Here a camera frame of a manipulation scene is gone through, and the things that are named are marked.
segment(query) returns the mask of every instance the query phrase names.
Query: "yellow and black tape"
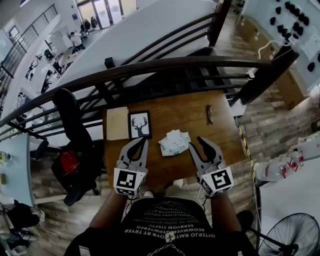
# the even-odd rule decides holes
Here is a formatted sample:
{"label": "yellow and black tape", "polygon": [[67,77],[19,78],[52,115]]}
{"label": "yellow and black tape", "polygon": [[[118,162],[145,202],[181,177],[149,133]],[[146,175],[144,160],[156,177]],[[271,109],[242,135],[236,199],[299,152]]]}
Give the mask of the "yellow and black tape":
{"label": "yellow and black tape", "polygon": [[251,154],[250,154],[250,151],[249,151],[249,147],[248,147],[248,144],[247,144],[247,140],[246,140],[246,138],[244,136],[244,133],[242,132],[239,124],[237,123],[237,121],[235,121],[235,124],[239,129],[239,134],[241,136],[241,139],[242,139],[245,151],[246,151],[246,156],[248,157],[248,160],[249,160],[249,163],[250,163],[250,168],[251,168],[251,172],[252,172],[252,178],[254,180],[256,178],[256,174],[254,172],[254,161],[252,160],[252,157],[251,157]]}

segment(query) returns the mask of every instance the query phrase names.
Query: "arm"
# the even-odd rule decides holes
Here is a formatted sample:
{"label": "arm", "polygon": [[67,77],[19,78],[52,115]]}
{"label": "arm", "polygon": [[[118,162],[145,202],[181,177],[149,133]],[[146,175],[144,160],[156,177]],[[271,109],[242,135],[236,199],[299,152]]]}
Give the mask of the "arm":
{"label": "arm", "polygon": [[117,194],[114,190],[105,200],[100,210],[93,217],[90,228],[107,229],[113,228],[121,223],[126,207],[127,198]]}
{"label": "arm", "polygon": [[228,193],[211,198],[212,226],[225,234],[241,231],[236,212],[230,202]]}

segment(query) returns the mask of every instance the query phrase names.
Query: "black t-shirt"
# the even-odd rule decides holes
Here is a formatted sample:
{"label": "black t-shirt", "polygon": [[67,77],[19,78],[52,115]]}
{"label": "black t-shirt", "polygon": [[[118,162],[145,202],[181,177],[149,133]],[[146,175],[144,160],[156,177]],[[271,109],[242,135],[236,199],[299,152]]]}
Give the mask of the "black t-shirt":
{"label": "black t-shirt", "polygon": [[[166,234],[175,236],[170,243]],[[180,198],[145,198],[135,202],[116,229],[88,228],[67,248],[66,256],[258,255],[242,232],[219,235],[196,202]]]}

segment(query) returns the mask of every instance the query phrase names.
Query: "deer antler drawing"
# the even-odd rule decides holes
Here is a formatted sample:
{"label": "deer antler drawing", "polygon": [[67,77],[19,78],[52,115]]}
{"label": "deer antler drawing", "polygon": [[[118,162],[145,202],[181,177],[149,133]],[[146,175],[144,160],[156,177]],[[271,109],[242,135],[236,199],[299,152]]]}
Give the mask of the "deer antler drawing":
{"label": "deer antler drawing", "polygon": [[138,137],[142,137],[144,136],[145,134],[142,132],[142,128],[145,127],[147,124],[148,124],[148,121],[145,117],[143,117],[143,121],[144,121],[144,124],[140,123],[140,127],[138,127],[138,125],[135,125],[135,117],[131,120],[131,126],[134,127],[135,130],[137,130],[138,132]]}

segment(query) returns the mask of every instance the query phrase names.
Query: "electric fan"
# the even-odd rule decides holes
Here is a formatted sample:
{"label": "electric fan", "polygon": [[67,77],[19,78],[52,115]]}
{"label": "electric fan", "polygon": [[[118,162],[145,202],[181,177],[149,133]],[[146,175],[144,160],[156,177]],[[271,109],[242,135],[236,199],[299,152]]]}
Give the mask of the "electric fan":
{"label": "electric fan", "polygon": [[306,213],[295,213],[280,220],[267,235],[249,228],[263,238],[260,256],[312,256],[319,243],[318,222]]}

